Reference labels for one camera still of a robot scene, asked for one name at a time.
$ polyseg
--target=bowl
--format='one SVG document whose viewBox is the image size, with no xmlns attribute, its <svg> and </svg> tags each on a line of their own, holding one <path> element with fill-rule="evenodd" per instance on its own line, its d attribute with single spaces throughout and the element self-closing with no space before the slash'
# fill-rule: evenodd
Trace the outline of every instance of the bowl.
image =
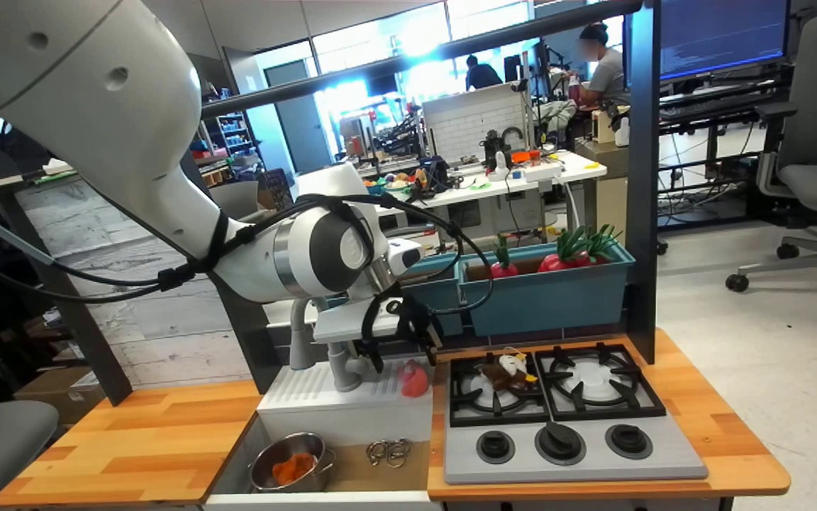
<svg viewBox="0 0 817 511">
<path fill-rule="evenodd" d="M 310 453 L 316 458 L 313 461 L 313 469 L 307 469 L 299 479 L 292 482 L 285 482 L 278 485 L 272 479 L 272 465 L 276 462 L 285 462 L 296 453 Z M 282 492 L 322 492 L 323 489 L 323 473 L 332 469 L 332 451 L 329 445 L 313 435 L 313 431 L 296 431 L 296 435 L 286 435 L 276 442 L 269 442 L 254 462 L 254 485 L 256 492 L 261 493 L 282 493 Z"/>
</svg>

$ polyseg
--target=wooden table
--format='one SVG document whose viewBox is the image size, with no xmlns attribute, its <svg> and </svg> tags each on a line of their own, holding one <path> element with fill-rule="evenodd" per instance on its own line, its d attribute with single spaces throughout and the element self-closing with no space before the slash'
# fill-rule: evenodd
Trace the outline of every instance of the wooden table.
<svg viewBox="0 0 817 511">
<path fill-rule="evenodd" d="M 619 334 L 607 344 L 624 344 L 644 367 L 634 344 Z M 692 360 L 659 331 L 659 360 L 644 367 L 644 377 L 656 387 L 666 411 L 678 421 L 695 451 L 705 458 L 707 479 L 641 479 L 641 482 L 506 482 L 506 485 L 448 485 L 442 479 L 445 441 L 445 380 L 448 360 L 438 364 L 435 425 L 432 425 L 432 499 L 659 499 L 659 497 L 760 497 L 785 493 L 788 473 L 773 451 L 750 431 L 750 425 L 707 382 Z"/>
<path fill-rule="evenodd" d="M 254 380 L 103 401 L 0 492 L 0 511 L 200 507 L 256 409 Z"/>
</svg>

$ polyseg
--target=orange food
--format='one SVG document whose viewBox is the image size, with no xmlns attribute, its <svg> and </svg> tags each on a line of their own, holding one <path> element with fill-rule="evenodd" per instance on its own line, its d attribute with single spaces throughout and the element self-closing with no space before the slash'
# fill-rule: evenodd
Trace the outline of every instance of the orange food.
<svg viewBox="0 0 817 511">
<path fill-rule="evenodd" d="M 307 478 L 316 462 L 319 458 L 313 453 L 292 453 L 289 461 L 272 465 L 272 482 L 292 485 L 296 479 Z"/>
</svg>

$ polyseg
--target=floor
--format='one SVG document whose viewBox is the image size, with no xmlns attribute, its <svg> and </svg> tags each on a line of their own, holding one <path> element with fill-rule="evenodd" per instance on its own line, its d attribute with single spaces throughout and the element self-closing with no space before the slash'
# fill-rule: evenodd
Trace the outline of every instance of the floor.
<svg viewBox="0 0 817 511">
<path fill-rule="evenodd" d="M 794 479 L 785 497 L 737 499 L 737 511 L 817 507 L 817 269 L 757 275 L 746 296 L 723 286 L 737 263 L 768 258 L 780 233 L 737 225 L 663 236 L 669 255 L 659 258 L 659 327 Z"/>
</svg>

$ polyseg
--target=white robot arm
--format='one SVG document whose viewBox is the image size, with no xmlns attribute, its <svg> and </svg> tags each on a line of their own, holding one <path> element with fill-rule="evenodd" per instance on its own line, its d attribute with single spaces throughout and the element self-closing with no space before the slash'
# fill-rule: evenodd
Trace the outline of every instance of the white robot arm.
<svg viewBox="0 0 817 511">
<path fill-rule="evenodd" d="M 139 0 L 0 0 L 0 117 L 194 262 L 246 226 L 225 218 L 178 170 L 202 89 L 181 45 Z M 356 168 L 310 174 L 296 187 L 367 192 Z M 351 209 L 363 221 L 323 208 L 278 221 L 221 255 L 212 273 L 261 304 L 350 292 L 350 306 L 319 323 L 316 337 L 357 340 L 361 313 L 381 290 L 368 267 L 387 262 L 387 239 L 373 205 Z"/>
</svg>

